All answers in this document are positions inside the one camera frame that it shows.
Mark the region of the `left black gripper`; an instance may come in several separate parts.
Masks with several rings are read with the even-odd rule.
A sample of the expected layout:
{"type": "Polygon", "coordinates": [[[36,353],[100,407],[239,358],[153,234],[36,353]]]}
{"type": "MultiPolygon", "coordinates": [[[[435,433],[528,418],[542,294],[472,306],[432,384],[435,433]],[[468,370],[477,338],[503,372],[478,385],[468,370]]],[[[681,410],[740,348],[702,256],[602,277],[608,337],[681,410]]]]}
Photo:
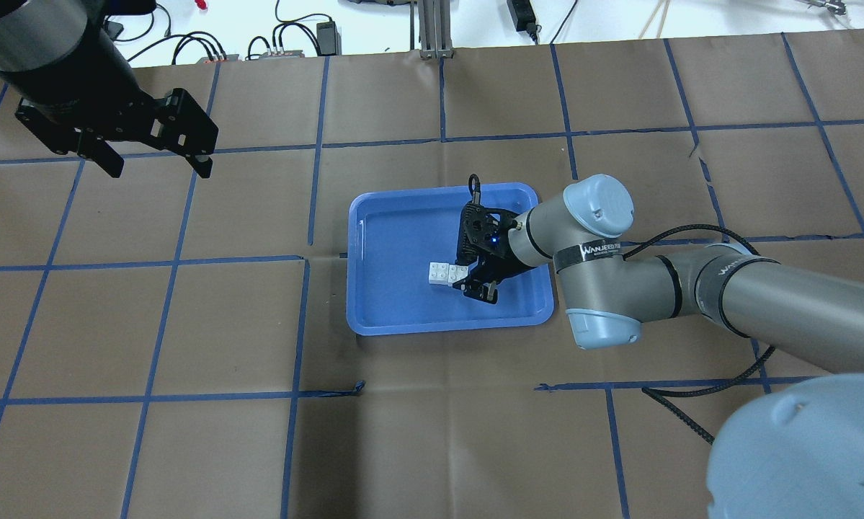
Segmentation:
{"type": "Polygon", "coordinates": [[[194,97],[174,88],[155,98],[100,29],[86,29],[71,50],[14,76],[20,94],[14,115],[54,154],[92,160],[111,178],[123,173],[113,142],[170,151],[208,179],[218,126],[194,97]]]}

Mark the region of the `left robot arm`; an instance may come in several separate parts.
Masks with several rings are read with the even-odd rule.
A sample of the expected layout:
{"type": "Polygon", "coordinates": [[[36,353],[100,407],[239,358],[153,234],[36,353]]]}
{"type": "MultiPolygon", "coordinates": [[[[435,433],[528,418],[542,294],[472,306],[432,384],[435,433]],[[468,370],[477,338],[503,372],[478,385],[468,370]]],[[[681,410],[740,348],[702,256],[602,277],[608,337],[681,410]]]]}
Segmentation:
{"type": "Polygon", "coordinates": [[[16,119],[54,154],[70,152],[110,177],[115,142],[187,160],[208,178],[218,126],[185,89],[154,98],[105,32],[108,16],[138,16],[155,1],[0,1],[0,78],[20,94],[16,119]]]}

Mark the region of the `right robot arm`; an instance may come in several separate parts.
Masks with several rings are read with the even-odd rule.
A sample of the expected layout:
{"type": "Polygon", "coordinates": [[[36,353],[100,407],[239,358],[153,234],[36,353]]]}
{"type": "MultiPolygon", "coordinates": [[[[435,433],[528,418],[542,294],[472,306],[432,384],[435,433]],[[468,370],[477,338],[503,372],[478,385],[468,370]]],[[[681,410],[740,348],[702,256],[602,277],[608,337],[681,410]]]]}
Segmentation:
{"type": "Polygon", "coordinates": [[[469,271],[452,282],[468,298],[495,303],[502,280],[551,264],[584,350],[633,344],[645,323],[694,315],[767,345],[752,367],[718,386],[643,388],[711,446],[709,517],[864,518],[864,283],[784,265],[738,234],[636,259],[651,242],[622,250],[635,206],[606,174],[524,213],[482,205],[477,175],[468,191],[457,262],[469,271]],[[674,404],[748,380],[777,350],[826,375],[742,405],[716,434],[674,404]]]}

